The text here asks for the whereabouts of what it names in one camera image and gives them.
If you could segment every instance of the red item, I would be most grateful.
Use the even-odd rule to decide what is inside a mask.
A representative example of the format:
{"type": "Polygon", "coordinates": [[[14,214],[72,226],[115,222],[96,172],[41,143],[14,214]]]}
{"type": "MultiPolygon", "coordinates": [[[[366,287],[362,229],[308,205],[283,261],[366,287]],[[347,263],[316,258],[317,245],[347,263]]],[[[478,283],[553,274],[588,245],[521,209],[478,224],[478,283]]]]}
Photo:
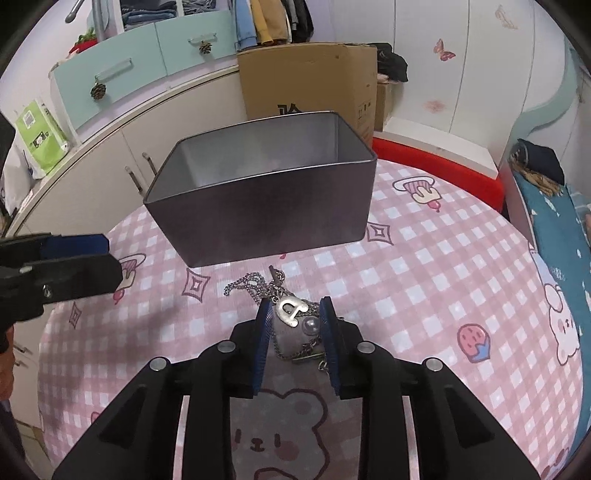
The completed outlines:
{"type": "Polygon", "coordinates": [[[374,138],[373,148],[382,160],[420,168],[471,193],[497,212],[503,210],[505,189],[499,176],[492,179],[446,158],[383,138],[374,138]]]}
{"type": "Polygon", "coordinates": [[[92,40],[86,40],[82,43],[77,43],[76,45],[74,45],[72,47],[72,49],[70,50],[70,53],[78,50],[78,53],[83,52],[85,50],[88,50],[89,48],[95,46],[98,43],[96,38],[93,38],[92,40]]]}

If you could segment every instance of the butterfly decal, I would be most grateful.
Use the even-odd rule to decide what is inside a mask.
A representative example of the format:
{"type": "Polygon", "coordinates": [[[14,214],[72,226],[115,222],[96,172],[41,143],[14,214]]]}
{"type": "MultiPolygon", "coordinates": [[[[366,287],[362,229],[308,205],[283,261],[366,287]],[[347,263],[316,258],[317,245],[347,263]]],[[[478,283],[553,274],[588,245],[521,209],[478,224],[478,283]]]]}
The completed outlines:
{"type": "Polygon", "coordinates": [[[435,48],[433,49],[433,53],[438,54],[439,60],[441,60],[441,61],[448,61],[456,56],[455,53],[453,53],[451,51],[447,51],[445,49],[445,47],[443,46],[443,40],[441,38],[437,42],[437,45],[435,45],[435,48]]]}

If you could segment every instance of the pink plaid bedsheet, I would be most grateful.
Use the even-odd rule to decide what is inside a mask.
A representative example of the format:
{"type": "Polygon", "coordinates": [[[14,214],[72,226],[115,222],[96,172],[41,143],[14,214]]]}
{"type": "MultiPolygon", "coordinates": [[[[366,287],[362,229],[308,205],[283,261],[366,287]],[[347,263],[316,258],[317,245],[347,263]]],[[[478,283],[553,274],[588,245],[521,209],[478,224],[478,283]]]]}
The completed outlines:
{"type": "MultiPolygon", "coordinates": [[[[458,187],[380,160],[363,240],[210,267],[187,268],[144,207],[109,239],[124,269],[120,289],[57,305],[41,340],[40,411],[54,464],[151,358],[198,356],[254,318],[246,292],[225,297],[223,289],[247,272],[269,280],[271,264],[296,295],[331,296],[339,315],[397,357],[443,360],[544,479],[567,456],[580,413],[580,352],[558,361],[528,242],[458,187]]],[[[360,401],[338,400],[316,367],[270,352],[266,390],[232,400],[237,480],[357,478],[360,401]],[[263,452],[251,449],[259,440],[263,452]]],[[[418,478],[412,449],[410,462],[418,478]]]]}

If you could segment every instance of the pearl bead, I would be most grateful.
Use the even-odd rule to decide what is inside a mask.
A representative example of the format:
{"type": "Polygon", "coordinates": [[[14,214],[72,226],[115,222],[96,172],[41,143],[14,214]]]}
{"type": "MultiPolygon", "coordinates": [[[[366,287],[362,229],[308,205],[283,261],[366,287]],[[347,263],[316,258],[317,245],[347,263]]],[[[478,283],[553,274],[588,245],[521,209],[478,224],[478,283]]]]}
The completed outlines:
{"type": "Polygon", "coordinates": [[[317,317],[305,317],[301,329],[308,336],[316,336],[320,333],[320,321],[317,317]]]}

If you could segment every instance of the dark clothing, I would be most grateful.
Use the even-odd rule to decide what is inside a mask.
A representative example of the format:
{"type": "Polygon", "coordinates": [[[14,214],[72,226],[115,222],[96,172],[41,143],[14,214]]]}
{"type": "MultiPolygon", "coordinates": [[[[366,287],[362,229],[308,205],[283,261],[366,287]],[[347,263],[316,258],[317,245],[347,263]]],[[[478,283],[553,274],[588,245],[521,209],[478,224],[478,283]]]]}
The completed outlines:
{"type": "Polygon", "coordinates": [[[520,138],[514,147],[516,160],[525,168],[536,171],[564,185],[564,172],[554,150],[520,138]]]}
{"type": "Polygon", "coordinates": [[[378,73],[387,75],[393,82],[407,82],[408,64],[392,51],[389,43],[370,43],[378,49],[378,73]]]}
{"type": "Polygon", "coordinates": [[[290,21],[292,42],[306,43],[310,41],[314,34],[314,23],[312,22],[312,16],[310,15],[310,10],[308,10],[306,0],[293,0],[291,7],[295,7],[296,18],[293,18],[292,15],[290,0],[281,0],[281,2],[285,7],[287,18],[290,21]]]}

